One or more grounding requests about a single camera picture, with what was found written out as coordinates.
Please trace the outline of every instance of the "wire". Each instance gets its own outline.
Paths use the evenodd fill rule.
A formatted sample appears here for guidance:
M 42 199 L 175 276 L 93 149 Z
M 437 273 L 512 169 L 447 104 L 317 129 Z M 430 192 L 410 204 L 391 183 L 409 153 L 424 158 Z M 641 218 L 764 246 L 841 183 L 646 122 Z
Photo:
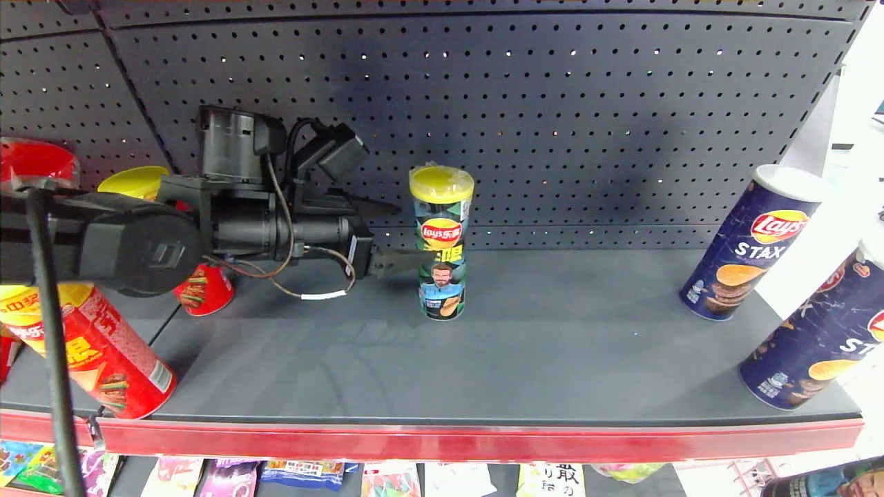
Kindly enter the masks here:
M 307 246 L 304 248 L 305 252 L 309 252 L 310 250 L 324 252 L 326 254 L 336 257 L 338 260 L 340 260 L 342 263 L 344 263 L 344 265 L 347 268 L 347 271 L 345 272 L 345 274 L 347 275 L 347 279 L 348 279 L 346 288 L 344 288 L 343 290 L 338 290 L 337 292 L 329 292 L 327 294 L 298 294 L 296 292 L 293 292 L 292 290 L 289 290 L 286 287 L 283 287 L 278 281 L 276 281 L 275 278 L 270 278 L 270 281 L 273 284 L 273 286 L 278 288 L 279 291 L 284 294 L 291 295 L 292 297 L 299 298 L 304 301 L 323 301 L 323 300 L 333 299 L 333 298 L 337 298 L 337 297 L 343 297 L 344 295 L 347 294 L 347 292 L 349 292 L 350 290 L 353 289 L 353 285 L 356 284 L 356 269 L 354 269 L 353 264 L 350 263 L 349 259 L 344 257 L 344 255 L 341 254 L 340 252 L 338 252 L 337 250 L 332 250 L 330 248 L 312 247 L 312 246 Z M 263 272 L 263 269 L 261 269 L 257 264 L 251 263 L 249 261 L 237 261 L 237 262 L 239 264 L 245 264 L 245 265 L 250 266 L 260 272 Z
M 292 255 L 294 253 L 294 222 L 292 221 L 292 213 L 288 210 L 288 203 L 286 203 L 286 198 L 282 194 L 282 188 L 279 187 L 279 181 L 276 177 L 276 172 L 273 168 L 273 161 L 267 157 L 262 156 L 261 161 L 267 166 L 270 170 L 271 181 L 273 182 L 273 189 L 276 190 L 277 198 L 278 198 L 278 207 L 282 210 L 283 214 L 286 215 L 286 223 L 288 224 L 288 254 L 283 257 L 282 264 L 280 264 L 276 269 L 270 272 L 266 272 L 261 270 L 260 274 L 255 274 L 253 272 L 244 271 L 234 264 L 230 264 L 224 259 L 215 256 L 203 255 L 202 257 L 215 263 L 221 264 L 225 268 L 230 269 L 231 271 L 235 271 L 243 276 L 248 276 L 249 278 L 256 279 L 273 279 L 274 276 L 280 274 L 282 270 L 284 270 L 288 266 L 288 262 L 292 259 Z
M 49 215 L 46 211 L 46 202 L 51 202 L 50 193 L 47 190 L 31 188 L 25 202 L 46 344 L 52 435 L 56 443 L 56 458 L 65 485 L 65 495 L 85 497 L 86 487 L 80 474 L 80 453 L 77 451 L 77 435 L 73 425 L 73 403 L 65 353 L 65 329 L 62 325 L 61 305 L 58 299 L 58 275 L 52 257 L 52 241 L 47 223 Z

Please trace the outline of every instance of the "black pole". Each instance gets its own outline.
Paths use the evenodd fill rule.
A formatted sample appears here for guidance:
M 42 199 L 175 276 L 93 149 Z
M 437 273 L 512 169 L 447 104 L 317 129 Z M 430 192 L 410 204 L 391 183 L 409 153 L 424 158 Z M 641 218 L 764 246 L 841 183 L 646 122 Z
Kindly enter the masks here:
M 46 190 L 31 188 L 27 193 L 27 226 L 31 231 L 31 245 L 34 248 L 34 275 L 40 292 L 46 363 L 50 377 L 52 434 L 55 437 L 56 461 L 65 484 L 65 495 L 86 497 L 86 487 L 80 474 L 77 433 L 73 425 L 65 329 L 62 326 L 61 305 L 58 300 L 58 276 L 52 259 L 52 241 L 47 222 L 46 204 L 49 202 L 52 202 L 52 196 Z

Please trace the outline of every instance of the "black metal panel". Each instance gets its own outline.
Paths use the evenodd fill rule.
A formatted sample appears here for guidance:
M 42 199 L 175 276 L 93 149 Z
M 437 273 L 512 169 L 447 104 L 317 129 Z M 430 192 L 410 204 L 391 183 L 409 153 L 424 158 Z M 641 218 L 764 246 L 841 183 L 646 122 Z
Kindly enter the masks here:
M 97 29 L 90 15 L 65 13 L 55 2 L 0 2 L 0 39 Z
M 471 225 L 714 225 L 781 157 L 847 22 L 549 14 L 307 19 L 127 29 L 128 72 L 196 172 L 200 103 L 353 126 L 347 184 L 406 207 L 426 160 L 476 177 Z
M 77 155 L 80 184 L 166 165 L 101 33 L 0 43 L 0 132 L 55 142 Z
M 855 20 L 873 2 L 858 0 L 490 0 L 490 1 L 338 1 L 105 3 L 103 16 L 113 27 L 200 22 L 220 19 L 272 19 L 336 16 L 405 16 L 463 13 L 552 11 L 709 12 L 743 15 L 803 16 Z

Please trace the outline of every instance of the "yellow can lid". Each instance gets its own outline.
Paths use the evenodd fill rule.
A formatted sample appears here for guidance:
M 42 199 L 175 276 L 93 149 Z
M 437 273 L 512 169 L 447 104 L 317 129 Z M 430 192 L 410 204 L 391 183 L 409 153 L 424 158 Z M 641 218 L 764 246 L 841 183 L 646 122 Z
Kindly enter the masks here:
M 408 184 L 411 195 L 427 203 L 456 203 L 473 196 L 475 181 L 468 172 L 428 162 L 412 169 Z
M 30 289 L 31 287 L 23 287 L 21 285 L 0 285 L 0 301 L 11 299 L 12 297 L 23 294 Z
M 161 165 L 135 167 L 102 181 L 98 191 L 153 199 L 160 191 L 161 178 L 168 175 L 169 171 Z

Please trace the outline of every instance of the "green chip can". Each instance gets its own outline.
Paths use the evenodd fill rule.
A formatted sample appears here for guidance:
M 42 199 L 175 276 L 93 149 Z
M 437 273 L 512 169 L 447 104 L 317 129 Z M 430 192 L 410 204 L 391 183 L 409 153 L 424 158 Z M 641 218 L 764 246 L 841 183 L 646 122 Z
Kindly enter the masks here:
M 415 198 L 417 247 L 436 252 L 418 270 L 421 308 L 430 319 L 458 317 L 466 304 L 464 237 L 475 182 L 468 172 L 429 162 L 409 174 Z

